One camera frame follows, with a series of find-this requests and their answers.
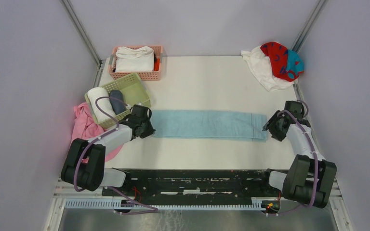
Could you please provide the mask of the light blue towel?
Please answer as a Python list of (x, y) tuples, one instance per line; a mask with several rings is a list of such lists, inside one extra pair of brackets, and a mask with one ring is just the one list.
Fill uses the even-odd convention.
[(155, 110), (151, 116), (154, 136), (173, 139), (266, 142), (266, 122), (265, 115), (234, 111)]

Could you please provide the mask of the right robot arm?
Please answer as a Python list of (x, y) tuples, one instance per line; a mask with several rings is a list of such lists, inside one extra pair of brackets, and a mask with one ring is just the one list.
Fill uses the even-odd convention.
[(276, 111), (263, 126), (263, 131), (268, 131), (273, 139), (290, 142), (295, 159), (287, 173), (268, 169), (267, 178), (259, 183), (259, 191), (264, 196), (272, 196), (279, 190), (285, 199), (324, 208), (337, 166), (318, 150), (306, 119), (307, 110), (303, 101), (286, 101), (284, 109)]

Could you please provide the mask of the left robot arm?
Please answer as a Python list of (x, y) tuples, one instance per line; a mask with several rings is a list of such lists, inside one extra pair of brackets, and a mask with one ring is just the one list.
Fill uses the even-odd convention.
[(124, 171), (106, 168), (106, 156), (136, 138), (153, 135), (151, 116), (150, 108), (134, 105), (118, 125), (88, 140), (74, 139), (61, 171), (61, 180), (72, 184), (78, 192), (114, 186), (119, 195), (128, 195), (132, 182), (126, 179)]

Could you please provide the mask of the rolled dark blue towel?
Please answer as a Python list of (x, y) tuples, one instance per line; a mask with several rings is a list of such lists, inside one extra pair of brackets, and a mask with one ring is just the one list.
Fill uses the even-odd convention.
[(126, 105), (124, 104), (124, 96), (120, 90), (112, 90), (110, 92), (110, 103), (112, 109), (116, 115), (123, 113), (126, 111)]

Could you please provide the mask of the green plastic basket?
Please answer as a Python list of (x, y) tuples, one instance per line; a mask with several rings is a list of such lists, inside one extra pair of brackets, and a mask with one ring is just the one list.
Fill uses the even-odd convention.
[(98, 110), (94, 100), (100, 96), (108, 96), (113, 90), (119, 90), (122, 93), (124, 102), (129, 105), (125, 111), (114, 116), (118, 121), (121, 121), (126, 115), (128, 115), (130, 113), (130, 108), (135, 104), (140, 104), (149, 108), (151, 107), (150, 95), (137, 73), (125, 75), (105, 85), (90, 89), (90, 92), (94, 92), (95, 94), (86, 93), (86, 103), (94, 122), (104, 129), (108, 129), (116, 123)]

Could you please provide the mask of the rolled white towel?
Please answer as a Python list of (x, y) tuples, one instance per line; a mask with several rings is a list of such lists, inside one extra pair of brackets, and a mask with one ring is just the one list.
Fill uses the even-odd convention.
[(97, 119), (97, 124), (101, 124), (107, 121), (108, 119), (110, 119), (110, 117), (104, 114), (100, 109), (102, 109), (104, 112), (106, 112), (110, 116), (116, 116), (116, 114), (114, 113), (112, 109), (110, 100), (108, 98), (102, 98), (98, 100), (97, 104), (100, 107), (100, 109), (96, 106), (95, 102), (98, 98), (109, 96), (109, 93), (105, 88), (103, 87), (92, 88), (87, 92), (87, 96), (92, 106), (92, 110), (94, 113), (93, 116), (95, 116)]

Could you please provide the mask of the pink plastic basket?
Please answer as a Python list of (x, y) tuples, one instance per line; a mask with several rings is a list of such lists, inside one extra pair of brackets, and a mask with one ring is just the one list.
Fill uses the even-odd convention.
[[(155, 61), (154, 61), (154, 70), (151, 72), (136, 72), (141, 80), (145, 81), (158, 81), (161, 79), (161, 73), (163, 70), (162, 64), (162, 55), (164, 54), (164, 47), (161, 45), (149, 45), (150, 48), (154, 50)], [(107, 71), (109, 75), (114, 79), (117, 80), (121, 77), (124, 77), (132, 72), (116, 72), (116, 60), (117, 57), (115, 53), (119, 46), (116, 46), (112, 50), (112, 54), (110, 55), (110, 59), (108, 61)]]

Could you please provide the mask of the red and teal patterned towel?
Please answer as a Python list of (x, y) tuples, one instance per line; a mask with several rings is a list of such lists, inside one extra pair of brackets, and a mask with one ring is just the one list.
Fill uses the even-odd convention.
[(293, 82), (304, 73), (304, 62), (298, 53), (287, 49), (277, 42), (268, 42), (260, 50), (270, 59), (272, 73), (275, 77)]

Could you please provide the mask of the pink towel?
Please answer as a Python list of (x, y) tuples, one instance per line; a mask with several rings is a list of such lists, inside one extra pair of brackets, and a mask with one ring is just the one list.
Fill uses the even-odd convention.
[(74, 106), (74, 113), (76, 118), (74, 120), (71, 142), (77, 138), (87, 140), (106, 131), (94, 122), (87, 103), (81, 103), (78, 106)]

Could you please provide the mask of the white crumpled towel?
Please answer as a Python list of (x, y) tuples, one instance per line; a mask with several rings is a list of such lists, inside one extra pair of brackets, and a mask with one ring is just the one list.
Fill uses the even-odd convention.
[(270, 58), (265, 56), (260, 46), (251, 51), (241, 51), (241, 56), (252, 75), (268, 92), (285, 90), (294, 84), (273, 75)]

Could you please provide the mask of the folded white towel in basket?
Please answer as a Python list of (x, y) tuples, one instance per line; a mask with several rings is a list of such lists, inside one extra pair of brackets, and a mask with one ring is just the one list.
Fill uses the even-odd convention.
[(116, 72), (151, 72), (154, 70), (154, 50), (149, 46), (138, 49), (119, 47), (115, 53)]

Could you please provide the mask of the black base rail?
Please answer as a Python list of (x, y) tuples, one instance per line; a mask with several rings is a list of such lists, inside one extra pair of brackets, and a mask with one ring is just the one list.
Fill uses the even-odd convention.
[(266, 170), (124, 169), (119, 191), (145, 205), (251, 205), (252, 198), (280, 199)]

